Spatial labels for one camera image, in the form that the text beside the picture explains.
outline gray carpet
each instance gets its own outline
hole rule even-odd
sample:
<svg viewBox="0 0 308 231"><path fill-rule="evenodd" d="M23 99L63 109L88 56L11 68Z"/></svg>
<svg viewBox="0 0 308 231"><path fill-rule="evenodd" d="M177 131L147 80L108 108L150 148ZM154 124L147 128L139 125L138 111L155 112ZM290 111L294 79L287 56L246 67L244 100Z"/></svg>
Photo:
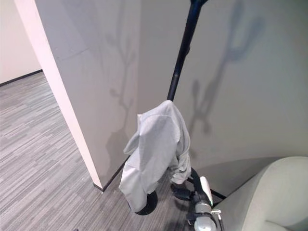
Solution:
<svg viewBox="0 0 308 231"><path fill-rule="evenodd" d="M166 178L144 217L129 211L120 175L103 194L93 187L43 73L0 87L0 99L0 230L193 230Z"/></svg>

